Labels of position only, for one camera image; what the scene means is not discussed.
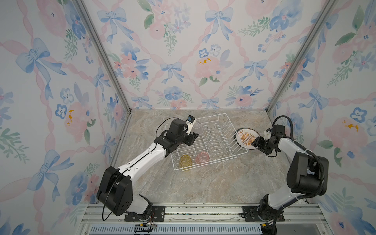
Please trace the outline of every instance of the plate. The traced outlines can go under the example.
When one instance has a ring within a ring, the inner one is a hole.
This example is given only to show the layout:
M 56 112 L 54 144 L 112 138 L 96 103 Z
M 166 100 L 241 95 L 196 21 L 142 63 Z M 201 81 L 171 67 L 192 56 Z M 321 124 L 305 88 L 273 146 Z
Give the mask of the plate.
M 252 146 L 252 143 L 255 141 L 255 139 L 260 136 L 257 131 L 250 128 L 240 128 L 237 130 L 237 133 L 238 134 L 234 134 L 234 138 L 239 146 L 248 150 L 254 150 L 258 148 Z

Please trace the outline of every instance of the metal corner post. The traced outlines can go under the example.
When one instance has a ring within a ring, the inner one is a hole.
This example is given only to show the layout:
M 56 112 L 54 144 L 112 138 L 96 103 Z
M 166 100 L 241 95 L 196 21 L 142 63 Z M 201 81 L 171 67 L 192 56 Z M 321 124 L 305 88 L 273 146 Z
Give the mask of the metal corner post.
M 114 70 L 111 67 L 111 62 L 107 57 L 106 51 L 103 47 L 102 42 L 100 41 L 99 34 L 94 27 L 94 24 L 93 24 L 91 17 L 89 15 L 88 11 L 87 11 L 85 3 L 83 2 L 83 0 L 74 0 L 73 2 L 74 2 L 74 5 L 79 12 L 79 15 L 82 18 L 82 21 L 83 21 L 87 31 L 89 32 L 90 36 L 92 37 L 93 46 L 97 49 L 99 56 L 103 60 L 104 67 L 105 67 L 114 87 L 115 87 L 116 92 L 119 95 L 121 102 L 125 106 L 125 109 L 127 110 L 127 113 L 128 113 L 128 116 L 129 116 L 130 111 L 131 111 L 130 106 L 129 106 L 126 98 L 125 98 L 124 92 L 121 89 L 120 83 L 117 80 L 117 77 L 114 73 Z
M 295 71 L 298 69 L 300 62 L 304 59 L 304 56 L 308 53 L 312 43 L 314 42 L 316 36 L 319 34 L 320 30 L 324 27 L 326 21 L 328 20 L 333 8 L 338 0 L 327 0 L 320 15 L 317 18 L 316 23 L 312 26 L 311 30 L 308 32 L 307 39 L 304 41 L 303 45 L 300 47 L 294 61 L 292 62 L 289 70 L 287 70 L 285 77 L 279 84 L 275 94 L 273 95 L 269 105 L 266 108 L 266 112 L 269 114 L 270 110 L 276 105 L 278 99 L 282 95 L 286 86 L 290 82 Z

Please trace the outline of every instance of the orange sunburst design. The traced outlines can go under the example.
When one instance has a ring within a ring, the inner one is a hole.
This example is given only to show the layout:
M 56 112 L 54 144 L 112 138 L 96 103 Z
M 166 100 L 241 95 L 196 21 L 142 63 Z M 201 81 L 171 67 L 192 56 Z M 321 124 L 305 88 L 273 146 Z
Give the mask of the orange sunburst design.
M 251 144 L 255 141 L 256 137 L 253 134 L 250 133 L 243 133 L 240 135 L 240 140 L 245 144 L 246 146 L 251 146 Z

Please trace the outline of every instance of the dish rack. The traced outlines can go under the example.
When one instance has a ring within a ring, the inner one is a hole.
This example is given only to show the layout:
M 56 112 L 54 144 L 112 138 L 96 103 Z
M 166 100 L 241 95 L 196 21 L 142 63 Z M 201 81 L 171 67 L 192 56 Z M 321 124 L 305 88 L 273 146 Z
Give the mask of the dish rack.
M 181 144 L 174 152 L 172 152 L 171 159 L 174 170 L 189 170 L 196 167 L 226 161 L 237 158 L 239 155 L 247 153 L 248 150 L 239 146 L 236 141 L 236 129 L 232 125 L 227 114 L 217 114 L 213 116 L 197 118 L 195 126 L 198 128 L 192 129 L 193 132 L 199 134 L 194 144 L 187 146 Z M 209 159 L 206 162 L 197 161 L 197 155 L 205 151 L 209 154 Z M 191 165 L 181 167 L 180 158 L 188 155 L 191 158 Z

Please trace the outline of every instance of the wallpaper panel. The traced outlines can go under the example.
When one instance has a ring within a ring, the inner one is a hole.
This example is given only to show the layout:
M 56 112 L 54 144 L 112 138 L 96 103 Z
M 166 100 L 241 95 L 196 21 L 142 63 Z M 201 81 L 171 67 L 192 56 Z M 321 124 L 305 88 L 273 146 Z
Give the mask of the wallpaper panel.
M 0 5 L 0 234 L 75 234 L 125 110 L 72 2 Z
M 84 2 L 132 108 L 259 109 L 325 1 Z
M 313 202 L 335 235 L 376 234 L 375 8 L 340 0 L 270 112 L 291 117 L 297 141 L 329 160 L 327 192 Z

